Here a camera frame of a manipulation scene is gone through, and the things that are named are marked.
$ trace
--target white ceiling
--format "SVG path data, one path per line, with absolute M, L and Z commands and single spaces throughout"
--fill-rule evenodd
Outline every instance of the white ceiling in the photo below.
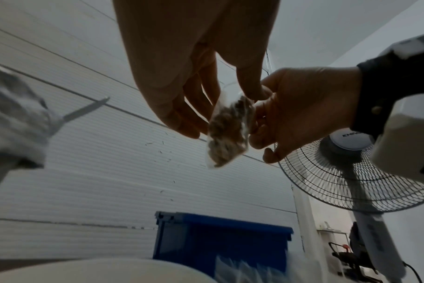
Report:
M 272 61 L 276 68 L 327 66 L 414 2 L 283 0 L 268 45 Z

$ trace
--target blue plastic bin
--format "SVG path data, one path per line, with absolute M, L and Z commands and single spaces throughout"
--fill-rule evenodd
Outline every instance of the blue plastic bin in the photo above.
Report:
M 153 259 L 180 263 L 213 277 L 217 255 L 285 272 L 293 229 L 186 213 L 156 212 Z

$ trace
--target black cable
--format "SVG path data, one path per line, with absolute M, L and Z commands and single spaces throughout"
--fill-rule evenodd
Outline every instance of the black cable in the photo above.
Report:
M 407 264 L 407 263 L 405 263 L 405 262 L 403 262 L 403 264 L 404 264 L 405 266 L 409 267 L 410 269 L 412 269 L 412 271 L 414 272 L 414 274 L 415 274 L 415 275 L 416 275 L 416 277 L 417 277 L 418 283 L 422 283 L 422 279 L 420 279 L 420 276 L 418 275 L 417 271 L 416 271 L 416 270 L 415 270 L 412 266 L 410 266 L 409 264 Z

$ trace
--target bag of brown contents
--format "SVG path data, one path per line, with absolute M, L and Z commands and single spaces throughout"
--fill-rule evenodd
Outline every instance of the bag of brown contents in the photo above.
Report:
M 213 110 L 207 139 L 209 168 L 222 167 L 248 150 L 255 109 L 253 101 L 238 90 L 237 83 L 226 86 Z

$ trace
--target hand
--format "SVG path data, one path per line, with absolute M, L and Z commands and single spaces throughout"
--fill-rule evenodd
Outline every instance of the hand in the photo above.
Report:
M 133 76 L 158 118 L 191 138 L 207 133 L 208 123 L 185 98 L 210 119 L 220 94 L 215 52 L 237 68 L 247 97 L 269 98 L 260 76 L 278 5 L 279 0 L 114 0 Z
M 279 69 L 262 80 L 275 94 L 256 105 L 256 126 L 249 143 L 265 149 L 267 163 L 350 127 L 361 87 L 358 68 Z

